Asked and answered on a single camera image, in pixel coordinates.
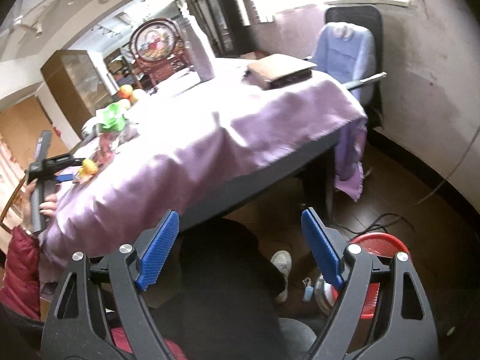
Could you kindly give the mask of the red jacket forearm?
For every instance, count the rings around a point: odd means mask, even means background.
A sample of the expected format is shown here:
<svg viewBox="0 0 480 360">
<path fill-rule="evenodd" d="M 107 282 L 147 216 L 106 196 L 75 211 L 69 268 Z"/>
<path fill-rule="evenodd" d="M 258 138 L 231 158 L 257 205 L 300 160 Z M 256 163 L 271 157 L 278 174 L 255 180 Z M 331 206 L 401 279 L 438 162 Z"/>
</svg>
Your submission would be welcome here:
<svg viewBox="0 0 480 360">
<path fill-rule="evenodd" d="M 7 251 L 1 303 L 16 314 L 35 321 L 41 320 L 39 261 L 38 239 L 21 226 L 15 227 Z"/>
</svg>

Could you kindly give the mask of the person's left hand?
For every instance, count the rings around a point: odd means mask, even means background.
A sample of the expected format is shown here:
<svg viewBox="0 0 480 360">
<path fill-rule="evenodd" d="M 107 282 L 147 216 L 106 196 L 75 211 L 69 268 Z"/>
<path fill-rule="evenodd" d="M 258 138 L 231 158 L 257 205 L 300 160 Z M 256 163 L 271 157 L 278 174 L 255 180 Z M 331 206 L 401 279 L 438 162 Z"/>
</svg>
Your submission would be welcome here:
<svg viewBox="0 0 480 360">
<path fill-rule="evenodd" d="M 37 226 L 32 222 L 32 215 L 39 215 L 41 218 L 54 218 L 57 210 L 57 192 L 58 186 L 51 188 L 49 194 L 45 196 L 44 201 L 35 206 L 31 205 L 31 195 L 37 187 L 38 180 L 32 180 L 25 187 L 24 203 L 22 205 L 22 225 L 21 227 L 31 237 L 37 237 L 41 230 L 37 230 Z"/>
</svg>

